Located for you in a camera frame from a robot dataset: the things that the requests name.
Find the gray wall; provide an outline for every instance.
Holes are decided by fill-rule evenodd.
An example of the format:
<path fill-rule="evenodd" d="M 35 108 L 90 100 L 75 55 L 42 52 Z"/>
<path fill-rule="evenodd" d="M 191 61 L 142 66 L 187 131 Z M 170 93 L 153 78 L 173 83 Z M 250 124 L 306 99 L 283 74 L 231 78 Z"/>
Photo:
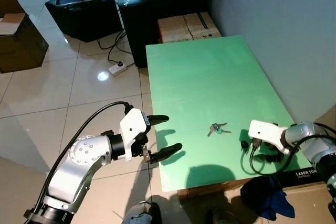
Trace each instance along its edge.
<path fill-rule="evenodd" d="M 222 35 L 240 34 L 295 121 L 336 103 L 336 0 L 211 0 Z"/>

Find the open cardboard box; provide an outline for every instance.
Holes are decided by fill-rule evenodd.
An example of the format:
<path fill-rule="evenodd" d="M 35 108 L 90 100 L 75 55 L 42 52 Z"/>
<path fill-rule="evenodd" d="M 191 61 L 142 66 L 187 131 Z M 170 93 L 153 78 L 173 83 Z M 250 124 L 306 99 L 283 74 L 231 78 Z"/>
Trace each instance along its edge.
<path fill-rule="evenodd" d="M 0 0 L 0 72 L 40 67 L 48 43 L 17 0 Z"/>

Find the power strip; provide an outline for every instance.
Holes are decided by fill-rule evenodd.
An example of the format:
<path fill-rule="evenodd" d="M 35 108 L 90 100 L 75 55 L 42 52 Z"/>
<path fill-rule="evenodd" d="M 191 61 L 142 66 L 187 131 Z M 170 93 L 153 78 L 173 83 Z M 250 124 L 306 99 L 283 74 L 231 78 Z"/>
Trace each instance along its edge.
<path fill-rule="evenodd" d="M 115 77 L 118 74 L 124 72 L 126 69 L 127 69 L 127 66 L 122 61 L 119 61 L 117 64 L 110 67 L 109 71 Z"/>

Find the black cable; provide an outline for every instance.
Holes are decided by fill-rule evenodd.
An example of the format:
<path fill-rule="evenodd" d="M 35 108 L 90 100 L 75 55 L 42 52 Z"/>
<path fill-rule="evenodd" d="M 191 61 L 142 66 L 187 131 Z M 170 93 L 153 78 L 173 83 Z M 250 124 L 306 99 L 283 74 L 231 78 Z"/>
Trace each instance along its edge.
<path fill-rule="evenodd" d="M 331 131 L 332 133 L 334 133 L 336 135 L 336 130 L 334 130 L 333 128 L 331 128 L 331 127 L 329 127 L 329 126 L 327 126 L 323 123 L 314 123 L 314 124 L 316 124 L 318 126 L 321 126 L 322 128 L 325 128 L 325 129 Z"/>
<path fill-rule="evenodd" d="M 108 54 L 108 56 L 107 56 L 107 60 L 108 60 L 109 62 L 112 61 L 112 62 L 114 62 L 114 63 L 118 63 L 118 62 L 115 61 L 115 60 L 111 60 L 111 59 L 110 59 L 110 55 L 111 55 L 112 49 L 113 49 L 115 46 L 118 45 L 118 43 L 121 41 L 122 38 L 124 38 L 124 37 L 126 36 L 126 32 L 125 32 L 124 30 L 125 30 L 125 28 L 122 29 L 121 32 L 116 36 L 116 38 L 115 38 L 115 40 L 114 40 L 114 44 L 113 44 L 112 47 L 110 48 L 109 54 Z"/>
<path fill-rule="evenodd" d="M 100 47 L 100 49 L 101 50 L 107 50 L 107 49 L 110 49 L 112 46 L 110 46 L 110 47 L 101 47 L 101 45 L 100 45 L 100 40 L 99 39 L 97 39 L 97 43 L 98 43 L 98 46 Z"/>
<path fill-rule="evenodd" d="M 298 141 L 298 143 L 293 147 L 293 149 L 291 150 L 289 156 L 288 156 L 288 159 L 286 160 L 285 164 L 283 165 L 282 168 L 280 168 L 279 170 L 277 170 L 275 173 L 270 173 L 270 174 L 263 174 L 261 172 L 258 172 L 257 170 L 255 170 L 254 166 L 253 166 L 253 155 L 254 155 L 254 152 L 256 151 L 257 147 L 253 147 L 252 148 L 252 151 L 251 151 L 251 154 L 250 154 L 250 166 L 251 166 L 251 169 L 256 173 L 256 174 L 259 174 L 259 175 L 262 175 L 262 176 L 272 176 L 272 175 L 277 175 L 279 173 L 282 173 L 285 169 L 288 168 L 290 162 L 292 161 L 296 151 L 299 149 L 299 146 L 305 142 L 306 140 L 308 139 L 312 139 L 312 138 L 328 138 L 330 140 L 333 140 L 336 142 L 336 138 L 335 137 L 332 137 L 332 136 L 329 136 L 329 135 L 311 135 L 311 136 L 306 136 L 304 137 L 303 139 L 301 139 L 300 141 Z"/>
<path fill-rule="evenodd" d="M 119 51 L 125 52 L 126 54 L 130 54 L 130 55 L 132 54 L 132 52 L 125 51 L 121 49 L 120 47 L 118 47 L 118 44 L 116 44 L 116 47 L 118 48 Z"/>
<path fill-rule="evenodd" d="M 33 210 L 33 213 L 37 214 L 38 211 L 41 209 L 41 205 L 44 199 L 44 196 L 47 193 L 50 181 L 53 177 L 53 175 L 55 174 L 55 171 L 59 165 L 59 163 L 61 162 L 61 160 L 63 159 L 63 157 L 65 156 L 65 154 L 67 153 L 67 151 L 71 148 L 71 146 L 74 144 L 74 142 L 76 141 L 76 139 L 78 138 L 79 134 L 84 130 L 84 128 L 91 122 L 91 120 L 93 118 L 95 118 L 98 114 L 100 114 L 101 112 L 103 112 L 104 110 L 108 109 L 109 107 L 115 106 L 115 105 L 119 105 L 119 104 L 123 104 L 125 107 L 130 106 L 127 102 L 112 102 L 110 104 L 107 104 L 106 106 L 100 108 L 99 110 L 97 110 L 94 114 L 92 114 L 86 121 L 85 123 L 79 128 L 79 130 L 76 132 L 76 134 L 72 137 L 72 139 L 70 140 L 70 142 L 68 143 L 68 145 L 64 148 L 64 150 L 61 152 L 61 154 L 58 156 L 58 158 L 56 159 L 54 165 L 52 166 L 52 168 L 50 169 L 50 172 L 46 178 L 46 181 L 43 184 L 42 190 L 40 192 L 40 195 L 38 196 L 38 199 L 36 201 L 36 205 L 35 208 Z"/>

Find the cardboard box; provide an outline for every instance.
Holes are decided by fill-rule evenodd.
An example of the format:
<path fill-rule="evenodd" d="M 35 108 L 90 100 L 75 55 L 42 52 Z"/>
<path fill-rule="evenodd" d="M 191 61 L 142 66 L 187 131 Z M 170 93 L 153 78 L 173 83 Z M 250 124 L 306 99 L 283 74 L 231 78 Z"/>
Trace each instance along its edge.
<path fill-rule="evenodd" d="M 40 67 L 48 43 L 17 0 L 0 0 L 0 72 Z"/>
<path fill-rule="evenodd" d="M 159 23 L 161 43 L 193 40 L 183 16 L 162 18 Z"/>
<path fill-rule="evenodd" d="M 193 40 L 221 37 L 207 12 L 187 14 L 184 19 Z"/>

